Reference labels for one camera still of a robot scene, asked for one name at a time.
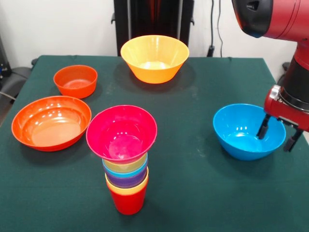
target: yellow bowl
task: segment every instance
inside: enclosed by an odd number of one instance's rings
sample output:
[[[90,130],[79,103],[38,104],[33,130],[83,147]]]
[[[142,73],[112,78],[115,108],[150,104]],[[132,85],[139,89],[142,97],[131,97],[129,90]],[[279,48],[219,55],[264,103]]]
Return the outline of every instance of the yellow bowl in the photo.
[[[189,48],[172,37],[145,35],[126,42],[120,53],[138,79],[159,84],[175,76],[188,59]]]
[[[106,179],[106,184],[107,184],[108,188],[110,190],[112,190],[113,192],[120,194],[120,195],[132,195],[132,194],[135,194],[135,193],[141,191],[146,186],[146,184],[148,183],[148,174],[149,174],[149,170],[148,170],[148,167],[147,167],[147,174],[146,174],[145,179],[139,185],[136,185],[135,187],[127,188],[127,189],[126,188],[118,188],[115,185],[113,185],[108,180],[106,174],[105,174],[105,179]]]
[[[110,162],[108,160],[103,160],[103,162],[106,167],[108,167],[110,170],[116,173],[130,173],[132,171],[139,169],[145,163],[146,159],[147,159],[147,153],[145,153],[140,159],[132,163],[118,164]]]

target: table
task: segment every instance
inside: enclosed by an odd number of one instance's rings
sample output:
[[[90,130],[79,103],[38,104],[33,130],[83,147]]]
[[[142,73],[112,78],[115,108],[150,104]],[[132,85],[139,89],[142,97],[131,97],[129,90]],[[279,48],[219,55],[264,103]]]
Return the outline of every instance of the table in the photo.
[[[134,104],[157,120],[145,204],[134,216],[115,209],[102,163],[85,136],[54,153],[25,147],[12,136],[14,115],[27,103],[59,95],[53,75],[73,64],[98,71],[97,89],[84,100],[93,116]],[[265,62],[255,58],[189,58],[170,82],[150,85],[119,57],[40,57],[0,128],[0,231],[309,231],[305,139],[292,153],[279,149],[245,162],[224,152],[212,127],[215,112],[227,104],[262,106],[273,84]]]

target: white wall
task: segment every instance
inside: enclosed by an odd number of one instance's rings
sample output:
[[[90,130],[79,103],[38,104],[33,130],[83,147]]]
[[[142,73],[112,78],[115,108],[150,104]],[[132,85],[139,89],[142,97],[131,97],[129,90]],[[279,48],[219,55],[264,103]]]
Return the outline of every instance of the white wall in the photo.
[[[205,56],[210,45],[211,0],[195,0],[191,56]],[[215,0],[214,22],[218,15]],[[110,24],[113,0],[0,0],[0,35],[12,67],[30,66],[49,55],[116,55],[115,24]],[[290,61],[295,43],[252,38],[236,21],[231,0],[222,0],[220,32],[224,57],[262,57],[278,78]],[[220,41],[215,26],[215,56]]]
[[[217,33],[219,1],[215,0],[214,46],[215,56],[220,55],[220,40]],[[211,0],[195,0],[195,26],[191,27],[189,48],[193,56],[205,56],[211,43],[210,33]],[[224,57],[264,58],[275,79],[283,73],[281,65],[290,61],[296,49],[296,43],[269,38],[254,38],[240,29],[231,0],[222,0],[220,34],[224,42]]]
[[[112,0],[0,0],[0,35],[11,66],[39,55],[116,56]]]

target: cup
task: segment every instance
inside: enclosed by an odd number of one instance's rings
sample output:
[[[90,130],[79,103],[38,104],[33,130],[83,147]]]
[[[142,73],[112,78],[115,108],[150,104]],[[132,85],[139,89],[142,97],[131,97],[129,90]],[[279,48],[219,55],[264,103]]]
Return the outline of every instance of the cup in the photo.
[[[116,177],[114,175],[111,175],[108,172],[105,172],[108,180],[110,181],[111,184],[115,185],[116,187],[119,188],[132,188],[138,184],[140,184],[146,177],[147,174],[147,166],[138,174],[132,176],[132,177],[127,177],[127,178],[120,178]]]
[[[112,170],[116,173],[130,173],[132,171],[139,169],[144,164],[146,159],[147,159],[147,153],[145,153],[140,159],[138,159],[134,162],[131,162],[131,163],[124,163],[124,164],[113,163],[113,162],[110,162],[110,161],[104,160],[104,159],[102,159],[102,162],[103,162],[103,164],[105,164],[105,166],[108,169],[110,169],[110,170]]]
[[[148,185],[149,170],[145,179],[137,186],[132,188],[118,188],[110,183],[105,175],[106,184],[111,192],[112,200],[116,209],[124,215],[133,215],[141,210],[144,204],[146,189]]]
[[[136,169],[136,170],[134,170],[132,172],[129,172],[129,173],[114,172],[111,169],[109,169],[108,167],[106,167],[103,161],[102,161],[102,163],[103,163],[104,171],[106,173],[109,173],[110,175],[115,176],[115,177],[119,177],[119,178],[129,178],[129,177],[133,177],[133,176],[139,174],[143,170],[146,172],[146,167],[147,167],[148,159],[145,160],[145,162],[143,163],[143,165],[141,167],[139,167],[138,169]]]

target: large orange bowl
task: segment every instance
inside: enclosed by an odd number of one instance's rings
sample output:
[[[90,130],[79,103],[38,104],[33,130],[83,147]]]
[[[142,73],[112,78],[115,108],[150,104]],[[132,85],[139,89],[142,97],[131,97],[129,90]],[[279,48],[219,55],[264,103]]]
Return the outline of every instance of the large orange bowl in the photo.
[[[12,133],[22,144],[39,151],[58,151],[77,142],[91,120],[82,100],[52,96],[30,103],[12,122]]]
[[[163,35],[129,40],[120,53],[135,76],[151,84],[172,79],[189,57],[189,49],[183,42]]]

